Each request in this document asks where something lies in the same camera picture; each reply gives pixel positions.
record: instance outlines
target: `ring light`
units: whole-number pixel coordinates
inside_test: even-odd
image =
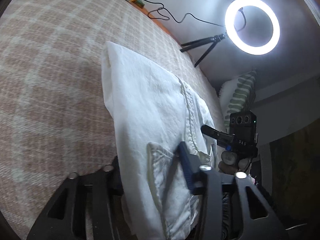
[[[263,10],[270,18],[273,25],[273,34],[270,41],[261,46],[253,47],[245,44],[238,36],[237,31],[234,27],[234,21],[238,10],[245,6],[255,6]],[[235,0],[233,1],[227,11],[225,16],[225,26],[227,29],[227,34],[233,43],[244,52],[253,54],[253,55],[262,55],[270,52],[278,43],[280,37],[280,26],[278,19],[271,8],[266,5],[263,1],[260,0]]]

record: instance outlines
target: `folded white cloth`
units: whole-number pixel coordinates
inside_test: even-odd
[[[139,240],[185,239],[199,199],[190,195],[173,153],[185,141],[203,164],[217,168],[216,141],[200,130],[214,127],[208,107],[181,79],[125,47],[107,42],[101,61],[129,226]]]

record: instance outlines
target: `pillow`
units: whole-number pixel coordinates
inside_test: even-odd
[[[254,84],[257,72],[255,70],[225,82],[219,92],[219,101],[223,121],[228,132],[230,114],[249,110],[255,99]]]

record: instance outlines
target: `bed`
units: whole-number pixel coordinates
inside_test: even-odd
[[[101,87],[106,41],[187,82],[224,130],[202,71],[125,0],[12,0],[0,37],[0,210],[21,239],[70,172],[94,172],[116,156]]]

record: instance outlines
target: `tripod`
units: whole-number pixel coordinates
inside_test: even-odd
[[[181,44],[182,49],[180,49],[181,52],[185,52],[189,49],[194,49],[197,47],[200,47],[202,45],[208,44],[208,43],[212,43],[211,46],[206,50],[206,52],[204,52],[204,54],[198,59],[198,61],[195,63],[195,67],[199,65],[199,63],[204,59],[205,56],[208,55],[208,53],[213,50],[213,48],[217,45],[217,43],[219,41],[222,41],[223,39],[227,38],[228,35],[227,33],[223,33],[220,35],[215,35],[213,37],[208,37],[208,38],[204,38],[204,39],[199,39],[196,41],[190,41],[184,44]]]

